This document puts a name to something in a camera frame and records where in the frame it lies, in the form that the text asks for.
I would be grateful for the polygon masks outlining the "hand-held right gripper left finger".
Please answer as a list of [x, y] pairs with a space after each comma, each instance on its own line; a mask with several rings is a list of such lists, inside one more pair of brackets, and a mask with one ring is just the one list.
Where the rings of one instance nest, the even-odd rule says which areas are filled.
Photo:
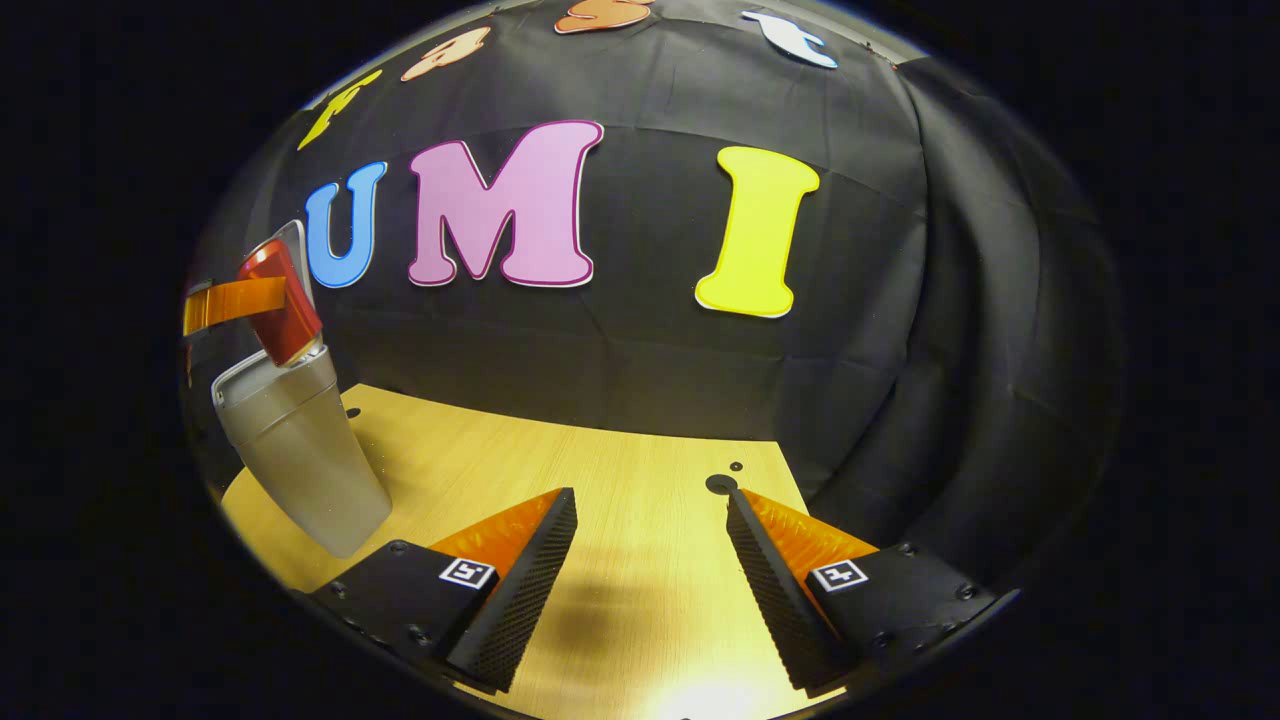
[[507, 692], [577, 524], [561, 487], [429, 546], [392, 539], [305, 601], [421, 675]]

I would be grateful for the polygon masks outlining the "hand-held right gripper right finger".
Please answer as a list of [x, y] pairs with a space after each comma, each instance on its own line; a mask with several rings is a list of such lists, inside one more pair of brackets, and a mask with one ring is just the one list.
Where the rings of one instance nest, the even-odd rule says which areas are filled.
[[744, 488], [726, 530], [792, 687], [886, 685], [1001, 610], [1001, 596], [914, 542], [884, 548]]

